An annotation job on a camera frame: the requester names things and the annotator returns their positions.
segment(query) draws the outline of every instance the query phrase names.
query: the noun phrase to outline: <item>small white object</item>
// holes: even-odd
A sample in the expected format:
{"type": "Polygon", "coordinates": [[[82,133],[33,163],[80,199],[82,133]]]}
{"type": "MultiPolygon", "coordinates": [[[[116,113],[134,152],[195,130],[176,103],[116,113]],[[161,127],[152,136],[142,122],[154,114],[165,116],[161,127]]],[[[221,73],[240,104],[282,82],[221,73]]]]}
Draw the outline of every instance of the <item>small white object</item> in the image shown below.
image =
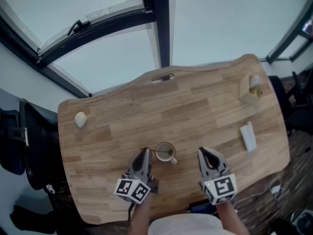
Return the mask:
{"type": "Polygon", "coordinates": [[[281,185],[274,186],[273,188],[270,189],[270,192],[271,192],[272,194],[278,193],[281,188],[282,188],[281,185]]]}
{"type": "Polygon", "coordinates": [[[141,180],[137,179],[121,179],[117,180],[114,194],[127,202],[141,204],[150,192],[148,187],[141,180]]]}
{"type": "Polygon", "coordinates": [[[204,193],[212,205],[233,199],[237,194],[235,174],[204,182],[204,193]]]}
{"type": "MultiPolygon", "coordinates": [[[[256,196],[263,195],[265,192],[267,192],[268,189],[269,189],[269,190],[272,189],[272,185],[273,185],[277,180],[279,180],[279,184],[282,186],[282,185],[283,185],[283,178],[282,178],[282,177],[274,178],[274,179],[270,182],[269,186],[266,187],[266,189],[265,189],[264,191],[262,191],[262,192],[260,192],[260,193],[257,193],[257,194],[252,194],[252,195],[250,195],[250,196],[248,196],[248,197],[245,197],[245,198],[242,198],[242,199],[238,200],[237,202],[235,202],[235,203],[233,204],[233,207],[235,208],[235,206],[236,206],[238,203],[243,202],[243,201],[246,201],[246,200],[249,199],[250,197],[256,197],[256,196]]],[[[279,196],[278,198],[275,197],[275,200],[279,200],[279,198],[280,198],[281,196],[282,196],[282,194],[280,194],[280,196],[279,196]]]]}
{"type": "Polygon", "coordinates": [[[259,75],[254,75],[249,78],[249,89],[260,86],[261,79],[259,75]]]}
{"type": "Polygon", "coordinates": [[[55,194],[55,190],[53,189],[52,184],[48,184],[45,187],[48,189],[48,191],[50,191],[50,193],[55,194]]]}
{"type": "Polygon", "coordinates": [[[79,128],[82,128],[87,121],[87,116],[85,113],[79,112],[76,114],[74,121],[79,128]]]}
{"type": "Polygon", "coordinates": [[[178,163],[178,162],[177,162],[177,159],[176,159],[176,158],[172,158],[172,159],[171,159],[171,163],[174,164],[174,165],[177,165],[177,163],[178,163]]]}
{"type": "Polygon", "coordinates": [[[240,128],[241,135],[243,136],[246,150],[251,152],[256,149],[256,140],[252,128],[252,123],[249,121],[247,125],[240,128]]]}

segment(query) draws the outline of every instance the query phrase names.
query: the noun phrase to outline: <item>coffee mug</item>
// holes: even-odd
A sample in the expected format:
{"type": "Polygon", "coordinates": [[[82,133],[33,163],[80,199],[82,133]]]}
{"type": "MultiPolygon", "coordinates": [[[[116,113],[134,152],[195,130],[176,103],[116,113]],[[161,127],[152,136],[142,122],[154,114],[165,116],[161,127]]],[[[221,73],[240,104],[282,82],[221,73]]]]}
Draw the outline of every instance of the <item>coffee mug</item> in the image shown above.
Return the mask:
{"type": "Polygon", "coordinates": [[[176,150],[174,146],[170,143],[163,142],[156,146],[156,158],[162,162],[171,162],[172,164],[176,165],[177,160],[175,157],[176,150]]]}

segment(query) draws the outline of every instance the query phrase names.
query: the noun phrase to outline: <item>black chair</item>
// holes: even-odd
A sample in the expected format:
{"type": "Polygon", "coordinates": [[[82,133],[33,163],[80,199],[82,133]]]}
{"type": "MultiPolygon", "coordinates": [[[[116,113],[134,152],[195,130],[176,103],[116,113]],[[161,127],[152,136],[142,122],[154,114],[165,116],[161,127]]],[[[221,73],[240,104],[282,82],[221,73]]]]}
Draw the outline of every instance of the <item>black chair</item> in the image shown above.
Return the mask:
{"type": "Polygon", "coordinates": [[[308,100],[313,102],[313,63],[311,63],[307,69],[310,69],[310,73],[304,87],[301,86],[298,75],[294,71],[292,72],[295,86],[288,93],[294,95],[297,105],[307,104],[308,100]]]}
{"type": "Polygon", "coordinates": [[[313,134],[313,111],[310,100],[307,104],[293,107],[289,101],[289,93],[285,93],[283,84],[278,76],[269,76],[272,86],[275,90],[279,106],[285,120],[285,125],[289,135],[292,130],[300,130],[313,134]]]}
{"type": "Polygon", "coordinates": [[[20,112],[0,109],[0,164],[17,175],[26,171],[35,189],[56,192],[68,187],[59,146],[58,126],[25,99],[20,112]]]}

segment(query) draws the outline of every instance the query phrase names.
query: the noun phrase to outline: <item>floor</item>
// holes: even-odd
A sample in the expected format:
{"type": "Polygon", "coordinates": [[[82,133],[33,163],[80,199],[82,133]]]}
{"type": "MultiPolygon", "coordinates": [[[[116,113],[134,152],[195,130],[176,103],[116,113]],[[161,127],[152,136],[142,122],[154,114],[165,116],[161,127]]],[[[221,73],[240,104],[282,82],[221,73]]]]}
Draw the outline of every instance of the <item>floor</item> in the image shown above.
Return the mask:
{"type": "MultiPolygon", "coordinates": [[[[304,82],[305,76],[300,77],[300,80],[304,82]]],[[[284,79],[283,84],[286,90],[294,85],[292,78],[284,79]]],[[[248,198],[236,205],[238,215],[251,235],[268,234],[270,223],[278,217],[289,219],[293,212],[297,217],[307,207],[313,210],[313,150],[304,153],[308,147],[313,146],[313,137],[304,132],[293,131],[289,137],[289,146],[291,159],[284,170],[258,181],[234,199],[236,202],[263,192],[272,179],[283,178],[283,192],[278,200],[275,200],[268,190],[260,196],[248,198]]],[[[67,206],[73,205],[70,196],[67,197],[67,202],[67,206]]],[[[91,235],[125,235],[127,229],[128,222],[122,221],[86,228],[86,231],[91,235]]]]}

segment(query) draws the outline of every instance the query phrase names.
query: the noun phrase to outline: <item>wall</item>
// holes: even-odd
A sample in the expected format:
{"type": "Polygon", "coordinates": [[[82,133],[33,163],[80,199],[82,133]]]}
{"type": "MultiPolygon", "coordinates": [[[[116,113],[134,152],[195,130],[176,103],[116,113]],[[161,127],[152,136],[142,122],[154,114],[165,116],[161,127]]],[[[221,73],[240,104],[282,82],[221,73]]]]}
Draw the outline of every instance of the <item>wall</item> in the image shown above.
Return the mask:
{"type": "MultiPolygon", "coordinates": [[[[0,108],[18,110],[20,99],[0,89],[0,108]]],[[[9,214],[15,204],[40,214],[52,211],[48,195],[45,191],[34,190],[26,173],[21,176],[6,171],[0,166],[0,227],[8,235],[39,235],[41,233],[20,231],[12,223],[9,214]]]]}
{"type": "Polygon", "coordinates": [[[276,61],[271,65],[267,62],[262,62],[263,68],[267,75],[276,75],[280,78],[292,76],[292,72],[299,74],[311,63],[313,63],[313,45],[306,49],[294,62],[291,61],[276,61]]]}
{"type": "Polygon", "coordinates": [[[40,75],[0,44],[0,89],[57,112],[61,102],[76,98],[40,75]]]}
{"type": "MultiPolygon", "coordinates": [[[[247,53],[265,58],[293,24],[305,2],[170,0],[173,65],[222,62],[247,53]]],[[[301,43],[297,41],[290,51],[301,43]]]]}
{"type": "Polygon", "coordinates": [[[85,22],[86,14],[125,0],[6,0],[6,2],[29,30],[44,43],[73,25],[75,21],[85,22]]]}
{"type": "Polygon", "coordinates": [[[156,50],[156,39],[152,24],[121,32],[85,44],[54,61],[53,65],[64,68],[92,94],[154,70],[156,51],[152,48],[156,50]]]}

